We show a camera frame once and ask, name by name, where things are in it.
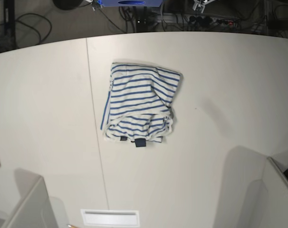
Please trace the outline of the blue box with oval hole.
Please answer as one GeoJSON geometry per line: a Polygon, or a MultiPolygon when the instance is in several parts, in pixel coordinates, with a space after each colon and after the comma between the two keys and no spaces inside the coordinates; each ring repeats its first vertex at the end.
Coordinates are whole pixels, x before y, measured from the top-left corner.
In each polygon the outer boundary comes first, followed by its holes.
{"type": "Polygon", "coordinates": [[[103,7],[159,7],[163,0],[98,0],[97,2],[103,7]]]}

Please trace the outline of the grey partition panel left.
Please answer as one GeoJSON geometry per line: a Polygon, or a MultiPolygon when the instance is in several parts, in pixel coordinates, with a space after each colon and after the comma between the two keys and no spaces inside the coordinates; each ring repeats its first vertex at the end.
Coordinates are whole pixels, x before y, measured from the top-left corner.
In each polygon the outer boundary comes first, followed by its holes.
{"type": "Polygon", "coordinates": [[[9,214],[0,210],[0,228],[57,228],[44,178],[34,179],[9,214]]]}

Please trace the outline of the grey partition panel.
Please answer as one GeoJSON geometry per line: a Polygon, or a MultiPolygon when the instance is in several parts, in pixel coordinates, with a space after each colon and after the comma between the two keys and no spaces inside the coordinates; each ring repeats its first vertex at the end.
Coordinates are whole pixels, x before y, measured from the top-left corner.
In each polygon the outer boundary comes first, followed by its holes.
{"type": "Polygon", "coordinates": [[[288,228],[288,180],[272,158],[266,161],[262,181],[268,200],[261,228],[288,228]]]}
{"type": "Polygon", "coordinates": [[[44,178],[34,179],[9,214],[0,210],[0,228],[57,228],[44,178]]]}

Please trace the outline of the grey partition panel right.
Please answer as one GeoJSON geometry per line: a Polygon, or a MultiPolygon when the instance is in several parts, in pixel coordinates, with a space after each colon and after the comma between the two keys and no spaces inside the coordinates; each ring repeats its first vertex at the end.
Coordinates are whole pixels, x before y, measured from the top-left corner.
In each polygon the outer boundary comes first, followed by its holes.
{"type": "Polygon", "coordinates": [[[262,181],[268,200],[261,228],[288,228],[288,180],[272,158],[266,161],[262,181]]]}

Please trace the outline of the white power strip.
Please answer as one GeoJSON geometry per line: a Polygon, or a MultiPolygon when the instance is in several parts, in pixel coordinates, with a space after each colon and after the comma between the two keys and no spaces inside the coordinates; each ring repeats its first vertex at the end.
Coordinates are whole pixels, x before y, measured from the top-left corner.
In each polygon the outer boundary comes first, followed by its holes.
{"type": "Polygon", "coordinates": [[[238,19],[235,17],[224,17],[221,15],[209,15],[209,14],[186,14],[186,13],[157,13],[155,16],[156,23],[164,24],[175,24],[181,26],[195,26],[199,27],[209,27],[216,25],[230,25],[233,24],[238,19]]]}

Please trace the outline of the blue white striped T-shirt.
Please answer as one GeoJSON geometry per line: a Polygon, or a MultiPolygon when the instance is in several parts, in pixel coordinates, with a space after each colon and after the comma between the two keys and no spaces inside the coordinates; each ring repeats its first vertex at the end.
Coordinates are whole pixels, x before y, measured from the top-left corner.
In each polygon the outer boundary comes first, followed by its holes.
{"type": "Polygon", "coordinates": [[[181,74],[158,66],[114,62],[101,131],[105,140],[161,143],[173,131],[172,104],[181,74]]]}

